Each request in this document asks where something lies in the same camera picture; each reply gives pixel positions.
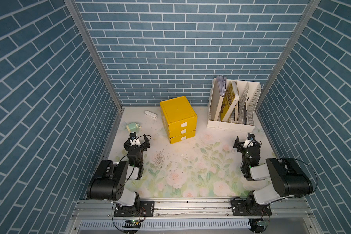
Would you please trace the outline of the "yellow plastic drawer cabinet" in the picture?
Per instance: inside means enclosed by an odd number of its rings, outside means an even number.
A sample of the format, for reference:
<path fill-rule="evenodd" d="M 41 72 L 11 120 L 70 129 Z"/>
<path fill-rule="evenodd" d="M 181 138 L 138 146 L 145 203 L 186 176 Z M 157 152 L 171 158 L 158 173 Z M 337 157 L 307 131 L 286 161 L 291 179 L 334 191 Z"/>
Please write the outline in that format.
<path fill-rule="evenodd" d="M 196 135 L 198 116 L 185 96 L 160 102 L 161 119 L 171 144 Z"/>

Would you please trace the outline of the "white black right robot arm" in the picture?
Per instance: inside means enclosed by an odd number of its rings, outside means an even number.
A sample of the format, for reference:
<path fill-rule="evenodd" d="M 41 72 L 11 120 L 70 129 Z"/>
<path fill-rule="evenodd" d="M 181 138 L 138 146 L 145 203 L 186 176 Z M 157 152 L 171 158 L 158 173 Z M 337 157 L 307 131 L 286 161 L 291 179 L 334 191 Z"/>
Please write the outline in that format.
<path fill-rule="evenodd" d="M 236 138 L 233 148 L 242 153 L 240 165 L 243 177 L 248 181 L 262 181 L 270 179 L 265 187 L 250 191 L 246 199 L 236 197 L 231 200 L 234 216 L 271 216 L 270 205 L 274 202 L 295 197 L 310 195 L 316 191 L 306 173 L 293 158 L 269 158 L 264 164 L 261 159 L 262 143 L 249 133 L 244 141 Z"/>

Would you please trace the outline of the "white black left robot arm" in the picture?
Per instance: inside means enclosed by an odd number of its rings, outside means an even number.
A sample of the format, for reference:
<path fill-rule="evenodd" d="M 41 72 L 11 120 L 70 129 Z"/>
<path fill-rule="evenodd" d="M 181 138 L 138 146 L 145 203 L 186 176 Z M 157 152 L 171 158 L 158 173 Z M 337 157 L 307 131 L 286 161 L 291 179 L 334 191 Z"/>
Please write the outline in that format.
<path fill-rule="evenodd" d="M 125 185 L 130 180 L 141 179 L 143 152 L 151 147 L 151 138 L 150 135 L 131 133 L 123 144 L 127 154 L 119 162 L 101 161 L 87 187 L 87 198 L 113 202 L 114 217 L 147 216 L 147 210 L 154 202 L 141 201 L 139 193 L 130 191 Z"/>

